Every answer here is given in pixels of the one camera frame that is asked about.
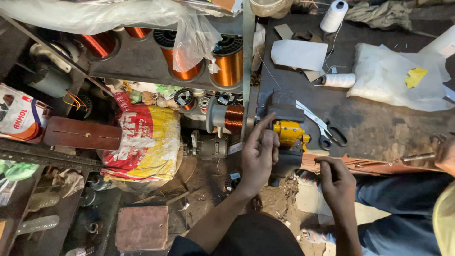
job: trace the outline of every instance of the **yellow sticky note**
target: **yellow sticky note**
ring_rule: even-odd
[[[413,68],[408,71],[409,77],[406,77],[404,79],[404,82],[406,83],[406,86],[411,89],[417,86],[417,84],[424,78],[428,70],[425,70],[423,68]]]

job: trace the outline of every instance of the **denim pants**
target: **denim pants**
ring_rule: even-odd
[[[391,177],[356,176],[355,201],[391,213],[358,226],[366,256],[440,256],[433,232],[433,207],[454,180],[440,172],[399,174]],[[334,231],[325,234],[335,243]]]

